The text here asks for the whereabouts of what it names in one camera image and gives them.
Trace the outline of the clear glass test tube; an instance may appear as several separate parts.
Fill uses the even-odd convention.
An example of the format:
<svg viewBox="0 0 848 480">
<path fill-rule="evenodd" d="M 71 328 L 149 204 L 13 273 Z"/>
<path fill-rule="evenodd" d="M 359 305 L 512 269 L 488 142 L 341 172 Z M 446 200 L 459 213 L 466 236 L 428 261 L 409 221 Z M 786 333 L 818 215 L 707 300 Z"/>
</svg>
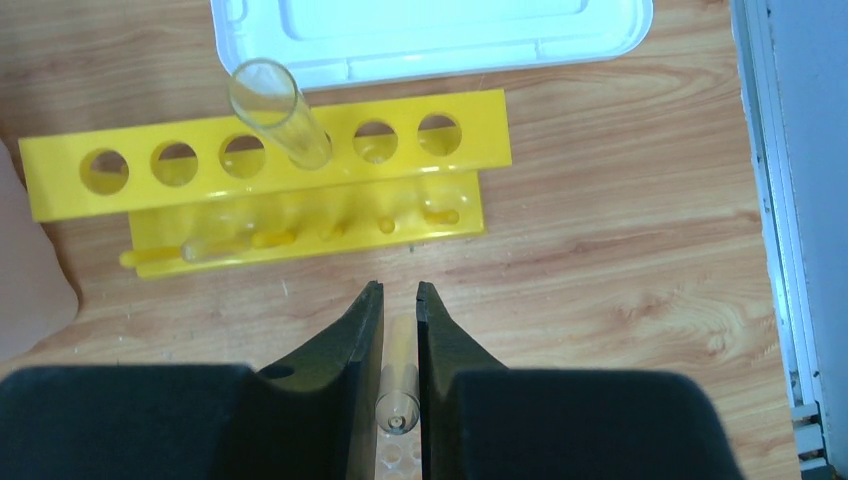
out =
<svg viewBox="0 0 848 480">
<path fill-rule="evenodd" d="M 230 74 L 227 91 L 235 115 L 296 167 L 318 170 L 330 162 L 329 136 L 285 66 L 267 58 L 248 60 Z"/>
<path fill-rule="evenodd" d="M 405 435 L 419 421 L 417 325 L 411 315 L 396 317 L 385 327 L 375 415 L 378 426 L 389 435 Z"/>
</svg>

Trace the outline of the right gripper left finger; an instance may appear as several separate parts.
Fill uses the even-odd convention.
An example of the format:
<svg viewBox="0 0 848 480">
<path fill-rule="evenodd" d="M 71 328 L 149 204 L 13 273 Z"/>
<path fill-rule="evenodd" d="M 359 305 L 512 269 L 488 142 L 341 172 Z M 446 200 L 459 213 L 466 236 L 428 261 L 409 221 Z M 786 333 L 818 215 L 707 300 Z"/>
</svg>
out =
<svg viewBox="0 0 848 480">
<path fill-rule="evenodd" d="M 384 291 L 261 368 L 37 366 L 1 383 L 5 479 L 363 479 Z"/>
</svg>

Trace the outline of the yellow test tube rack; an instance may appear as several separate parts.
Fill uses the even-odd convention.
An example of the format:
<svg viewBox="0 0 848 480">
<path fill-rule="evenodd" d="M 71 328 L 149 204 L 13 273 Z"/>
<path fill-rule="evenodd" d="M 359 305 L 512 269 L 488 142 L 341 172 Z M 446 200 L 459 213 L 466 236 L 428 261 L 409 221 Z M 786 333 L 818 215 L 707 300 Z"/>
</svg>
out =
<svg viewBox="0 0 848 480">
<path fill-rule="evenodd" d="M 500 89 L 318 107 L 333 160 L 297 168 L 234 116 L 23 138 L 33 218 L 124 213 L 146 279 L 478 235 L 478 174 L 512 162 Z"/>
</svg>

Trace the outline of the pink plastic bin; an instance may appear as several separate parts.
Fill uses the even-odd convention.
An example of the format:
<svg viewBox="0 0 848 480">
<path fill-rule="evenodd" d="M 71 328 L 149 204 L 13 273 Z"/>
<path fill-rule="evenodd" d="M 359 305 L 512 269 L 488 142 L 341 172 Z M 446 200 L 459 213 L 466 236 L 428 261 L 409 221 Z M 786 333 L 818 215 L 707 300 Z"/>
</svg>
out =
<svg viewBox="0 0 848 480">
<path fill-rule="evenodd" d="M 31 207 L 6 146 L 1 147 L 1 360 L 69 326 L 79 311 L 54 245 Z"/>
</svg>

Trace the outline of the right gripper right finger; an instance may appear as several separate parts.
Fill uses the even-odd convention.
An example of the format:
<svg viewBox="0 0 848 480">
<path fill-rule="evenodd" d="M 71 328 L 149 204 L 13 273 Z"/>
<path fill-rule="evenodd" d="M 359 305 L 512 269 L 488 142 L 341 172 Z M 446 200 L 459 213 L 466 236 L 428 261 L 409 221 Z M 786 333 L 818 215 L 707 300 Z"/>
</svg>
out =
<svg viewBox="0 0 848 480">
<path fill-rule="evenodd" d="M 427 479 L 739 479 L 718 414 L 666 371 L 505 366 L 416 295 Z"/>
</svg>

